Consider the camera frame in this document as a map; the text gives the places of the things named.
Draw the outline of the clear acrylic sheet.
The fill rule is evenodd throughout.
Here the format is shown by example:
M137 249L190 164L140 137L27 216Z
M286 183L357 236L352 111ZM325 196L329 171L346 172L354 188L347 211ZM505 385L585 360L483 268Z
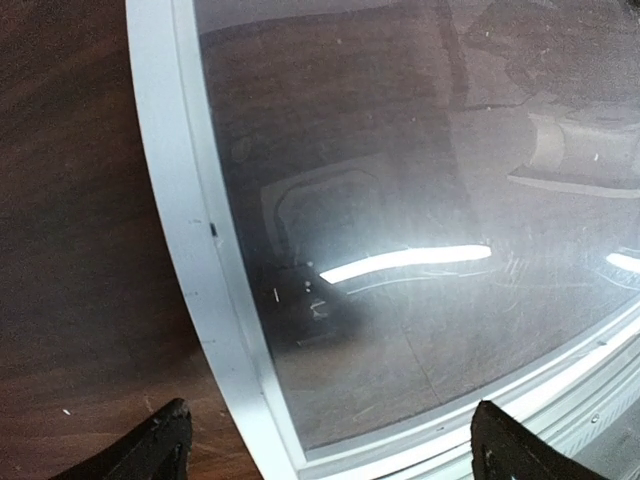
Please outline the clear acrylic sheet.
M639 298L635 1L198 1L303 449L442 416Z

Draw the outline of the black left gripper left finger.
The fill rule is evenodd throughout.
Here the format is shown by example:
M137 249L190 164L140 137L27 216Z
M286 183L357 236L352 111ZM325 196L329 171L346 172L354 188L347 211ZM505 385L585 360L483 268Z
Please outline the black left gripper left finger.
M191 412L175 398L115 443L57 474L57 479L186 479Z

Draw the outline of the white picture frame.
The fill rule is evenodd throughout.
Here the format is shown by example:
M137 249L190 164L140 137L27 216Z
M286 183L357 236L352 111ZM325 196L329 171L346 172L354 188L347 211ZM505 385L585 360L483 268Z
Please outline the white picture frame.
M513 381L442 416L360 442L303 449L277 385L237 240L201 61L198 1L131 1L127 27L148 171L201 348L266 479L468 479L471 421L491 401L610 477L639 470L615 447L639 422L639 298Z

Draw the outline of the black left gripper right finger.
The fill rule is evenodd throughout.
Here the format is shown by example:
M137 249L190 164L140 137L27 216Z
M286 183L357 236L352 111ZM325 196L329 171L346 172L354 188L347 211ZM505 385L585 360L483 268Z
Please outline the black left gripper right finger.
M472 473L475 479L599 479L601 476L564 456L491 401L476 407L471 421Z

